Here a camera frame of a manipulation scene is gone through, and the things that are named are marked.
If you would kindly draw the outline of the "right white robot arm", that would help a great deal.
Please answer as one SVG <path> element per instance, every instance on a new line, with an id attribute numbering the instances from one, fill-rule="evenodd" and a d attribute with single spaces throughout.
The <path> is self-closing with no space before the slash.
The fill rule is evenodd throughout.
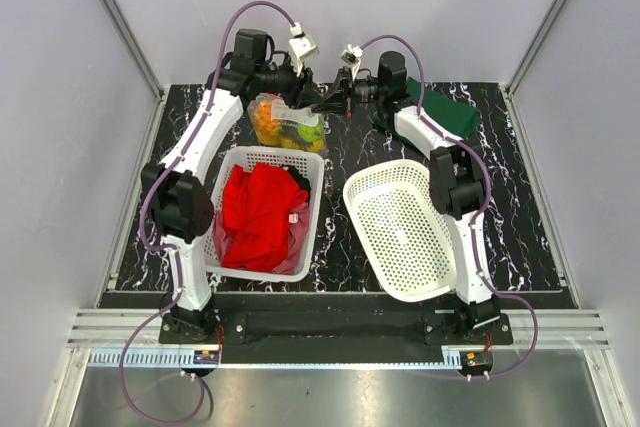
<path id="1" fill-rule="evenodd" d="M 358 46 L 343 50 L 323 102 L 342 114 L 374 105 L 382 125 L 429 161 L 393 160 L 350 176 L 343 198 L 352 225 L 386 293 L 407 303 L 455 294 L 455 334 L 476 343 L 500 318 L 481 242 L 489 194 L 480 145 L 419 112 L 401 53 L 383 53 L 366 78 L 361 57 Z"/>

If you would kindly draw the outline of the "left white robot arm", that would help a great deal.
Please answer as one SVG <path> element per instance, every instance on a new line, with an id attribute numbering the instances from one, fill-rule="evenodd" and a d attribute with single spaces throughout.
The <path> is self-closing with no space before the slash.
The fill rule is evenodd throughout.
<path id="1" fill-rule="evenodd" d="M 215 333 L 216 319 L 203 309 L 212 292 L 208 285 L 204 236 L 209 232 L 214 206 L 204 187 L 209 167 L 230 128 L 249 103 L 262 93 L 274 94 L 291 108 L 306 108 L 320 96 L 305 60 L 317 54 L 313 38 L 298 23 L 279 65 L 268 59 L 270 35 L 240 29 L 232 51 L 223 51 L 211 84 L 181 138 L 158 163 L 141 171 L 145 193 L 139 226 L 153 220 L 160 237 L 159 249 L 170 256 L 174 294 L 172 302 L 188 312 L 181 331 L 196 343 Z"/>

